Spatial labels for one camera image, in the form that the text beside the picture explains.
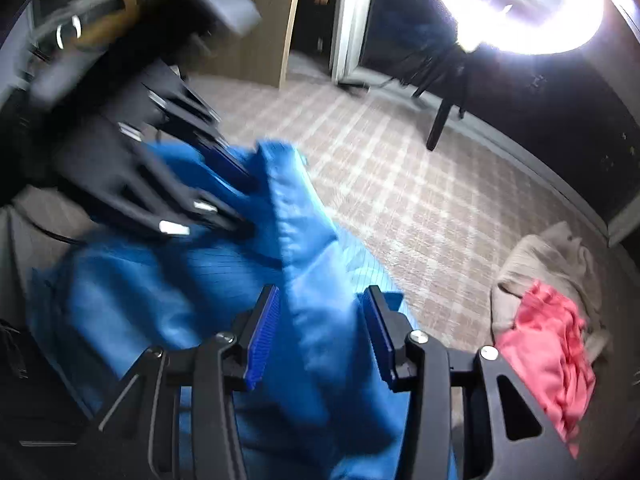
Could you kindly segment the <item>blue garment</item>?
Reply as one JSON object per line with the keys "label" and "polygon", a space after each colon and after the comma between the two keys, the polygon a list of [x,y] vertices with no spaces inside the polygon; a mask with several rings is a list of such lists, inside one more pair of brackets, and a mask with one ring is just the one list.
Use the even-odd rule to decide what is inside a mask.
{"label": "blue garment", "polygon": [[197,227],[151,244],[99,230],[36,273],[29,328],[74,400],[94,414],[146,348],[197,346],[273,284],[281,314],[264,377],[234,399],[248,475],[393,478],[409,398],[382,381],[361,310],[375,285],[393,310],[408,312],[390,274],[330,219],[292,145],[236,150],[250,194],[224,185],[186,144],[153,153],[181,182],[250,220],[254,233],[238,240]]}

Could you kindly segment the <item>checkered bed cover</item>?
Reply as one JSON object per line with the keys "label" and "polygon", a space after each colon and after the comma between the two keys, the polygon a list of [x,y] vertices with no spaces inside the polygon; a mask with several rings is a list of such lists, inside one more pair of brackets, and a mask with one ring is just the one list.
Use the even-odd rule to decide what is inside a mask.
{"label": "checkered bed cover", "polygon": [[[297,78],[276,90],[215,77],[192,87],[242,148],[292,145],[330,219],[378,259],[414,322],[444,344],[472,350],[491,338],[491,284],[518,242],[565,221],[593,255],[611,343],[594,362],[597,382],[579,426],[587,479],[639,474],[639,389],[634,343],[639,289],[618,252],[580,214],[504,158],[448,129],[424,148],[430,113],[384,94],[349,96]],[[96,232],[52,192],[27,192],[2,218],[2,243],[32,298],[32,278],[56,268]]]}

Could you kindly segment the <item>pink garment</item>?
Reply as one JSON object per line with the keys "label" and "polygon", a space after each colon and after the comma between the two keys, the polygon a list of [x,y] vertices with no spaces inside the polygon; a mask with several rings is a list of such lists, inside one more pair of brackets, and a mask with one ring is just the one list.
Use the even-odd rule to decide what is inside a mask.
{"label": "pink garment", "polygon": [[579,423],[596,386],[582,341],[585,327],[573,300],[536,281],[526,290],[513,326],[496,342],[574,456]]}

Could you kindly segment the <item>beige garment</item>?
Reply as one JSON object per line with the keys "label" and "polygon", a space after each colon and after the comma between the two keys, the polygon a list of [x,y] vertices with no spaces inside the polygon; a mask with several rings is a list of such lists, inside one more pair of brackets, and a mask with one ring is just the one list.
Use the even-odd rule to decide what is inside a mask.
{"label": "beige garment", "polygon": [[490,288],[491,335],[499,338],[513,327],[518,306],[536,281],[576,304],[586,322],[587,358],[596,362],[611,340],[601,318],[601,284],[592,253],[565,221],[523,237],[506,257]]}

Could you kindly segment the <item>black lamp tripod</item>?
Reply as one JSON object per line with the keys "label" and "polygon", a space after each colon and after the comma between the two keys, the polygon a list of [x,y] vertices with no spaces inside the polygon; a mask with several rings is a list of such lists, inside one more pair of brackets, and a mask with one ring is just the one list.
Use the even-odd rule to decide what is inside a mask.
{"label": "black lamp tripod", "polygon": [[440,46],[426,44],[396,62],[393,75],[380,84],[380,88],[384,88],[397,81],[402,88],[413,86],[416,88],[411,95],[414,102],[418,102],[433,86],[440,89],[440,103],[425,141],[429,152],[436,148],[455,106],[458,108],[458,117],[464,118],[471,58],[472,54],[455,41]]}

